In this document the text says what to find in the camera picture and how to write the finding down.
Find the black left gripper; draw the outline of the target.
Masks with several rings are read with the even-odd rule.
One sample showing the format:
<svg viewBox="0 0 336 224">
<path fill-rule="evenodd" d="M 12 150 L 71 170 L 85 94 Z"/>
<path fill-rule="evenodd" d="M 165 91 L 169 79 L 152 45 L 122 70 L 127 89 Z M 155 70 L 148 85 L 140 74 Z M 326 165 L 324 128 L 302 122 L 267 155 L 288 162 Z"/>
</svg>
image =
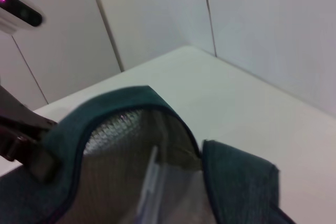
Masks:
<svg viewBox="0 0 336 224">
<path fill-rule="evenodd" d="M 1 156 L 21 163 L 41 183 L 53 180 L 60 161 L 36 141 L 56 125 L 55 121 L 31 111 L 1 86 L 1 126 L 25 135 L 1 132 Z"/>
</svg>

